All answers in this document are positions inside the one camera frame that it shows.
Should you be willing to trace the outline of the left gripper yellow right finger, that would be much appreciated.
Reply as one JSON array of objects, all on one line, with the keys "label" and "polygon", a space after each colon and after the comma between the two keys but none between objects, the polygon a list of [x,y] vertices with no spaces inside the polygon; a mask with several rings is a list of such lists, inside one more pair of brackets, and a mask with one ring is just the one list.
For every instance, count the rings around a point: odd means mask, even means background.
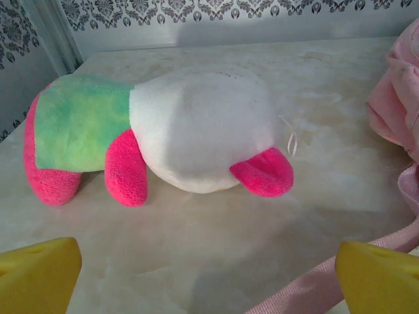
[{"label": "left gripper yellow right finger", "polygon": [[418,313],[417,256],[346,241],[335,271],[350,313]]}]

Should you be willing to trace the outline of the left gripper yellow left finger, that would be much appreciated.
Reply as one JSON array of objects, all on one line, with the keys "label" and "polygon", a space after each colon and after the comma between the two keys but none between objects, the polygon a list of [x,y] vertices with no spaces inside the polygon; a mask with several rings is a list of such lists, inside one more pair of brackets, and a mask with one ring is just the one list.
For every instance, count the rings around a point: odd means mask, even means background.
[{"label": "left gripper yellow left finger", "polygon": [[1,253],[1,313],[65,313],[81,268],[73,237]]}]

